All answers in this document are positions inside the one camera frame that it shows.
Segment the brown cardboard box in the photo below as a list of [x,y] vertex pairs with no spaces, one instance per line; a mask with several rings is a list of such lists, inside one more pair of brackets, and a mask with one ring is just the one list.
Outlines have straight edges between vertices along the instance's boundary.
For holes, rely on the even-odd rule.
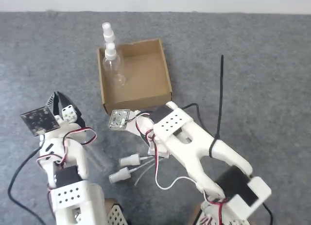
[[123,87],[113,87],[106,81],[104,48],[97,52],[102,102],[108,114],[114,109],[143,109],[172,100],[172,86],[160,39],[122,44],[118,50],[124,58],[126,84]]

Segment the gray carpet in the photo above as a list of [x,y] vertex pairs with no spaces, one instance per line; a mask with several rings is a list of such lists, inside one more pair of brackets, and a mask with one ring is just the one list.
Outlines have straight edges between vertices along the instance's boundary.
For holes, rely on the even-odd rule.
[[[103,21],[113,23],[122,42],[162,38],[174,101],[180,106],[199,103],[213,133],[223,53],[222,139],[270,185],[273,195],[267,204],[276,224],[311,223],[311,16],[46,12],[0,13],[1,224],[36,224],[8,200],[6,190],[17,166],[38,146],[19,114],[44,105],[55,90],[70,96],[87,125],[98,132],[89,150],[90,180],[102,186],[105,197],[120,201],[134,225],[184,224],[203,200],[191,182],[161,191],[152,171],[137,187],[139,173],[109,183],[118,158],[147,150],[138,137],[107,129],[96,59]],[[196,119],[194,109],[189,113]],[[209,158],[202,164],[213,179],[227,169]],[[171,157],[160,164],[159,182],[168,185],[185,173]],[[32,160],[13,194],[51,225],[46,183],[45,173]],[[266,225],[269,215],[261,208],[251,220]]]

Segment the robotic arm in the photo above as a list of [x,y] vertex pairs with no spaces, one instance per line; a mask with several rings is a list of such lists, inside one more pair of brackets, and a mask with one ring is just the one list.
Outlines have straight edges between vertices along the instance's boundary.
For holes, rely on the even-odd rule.
[[[60,92],[55,92],[47,106],[22,114],[32,133],[40,135],[37,163],[48,177],[49,199],[57,225],[107,225],[122,220],[120,206],[107,215],[102,188],[90,183],[83,145],[96,138],[86,127],[81,112]],[[94,136],[87,142],[86,131]]]
[[[117,115],[118,111],[113,111],[109,124],[114,123],[114,114]],[[155,154],[156,145],[159,156],[168,158],[173,155],[201,193],[210,199],[226,200],[222,208],[223,222],[246,220],[271,195],[271,189],[260,177],[252,178],[253,169],[248,161],[221,140],[215,142],[212,157],[226,162],[230,169],[216,181],[210,179],[204,173],[200,159],[209,156],[214,138],[174,102],[168,102],[147,117],[139,111],[131,111],[121,124],[123,129],[142,136],[149,146],[149,154]],[[144,137],[151,132],[153,141],[147,135]],[[214,218],[218,217],[216,207],[208,200],[201,205],[205,214]]]

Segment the white spray nozzle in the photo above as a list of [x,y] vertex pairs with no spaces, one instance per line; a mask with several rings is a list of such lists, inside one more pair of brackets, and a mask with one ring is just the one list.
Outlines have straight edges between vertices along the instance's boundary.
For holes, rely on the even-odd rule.
[[109,22],[104,22],[102,24],[104,39],[107,43],[112,43],[115,40],[115,34],[111,28],[111,24]]
[[120,158],[119,163],[120,163],[121,167],[130,166],[130,165],[132,165],[132,166],[140,165],[139,154],[133,154],[133,155],[128,156],[128,157]]
[[120,180],[126,180],[131,178],[131,173],[128,168],[122,168],[118,172],[113,173],[109,176],[109,181],[111,184],[116,183]]
[[117,57],[116,45],[114,43],[109,43],[106,45],[105,57],[107,60],[114,60]]

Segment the white wall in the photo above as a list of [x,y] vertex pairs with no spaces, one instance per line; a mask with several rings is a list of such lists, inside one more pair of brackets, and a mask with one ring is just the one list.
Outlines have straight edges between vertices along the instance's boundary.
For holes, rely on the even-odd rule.
[[0,0],[0,11],[46,10],[311,14],[311,0]]

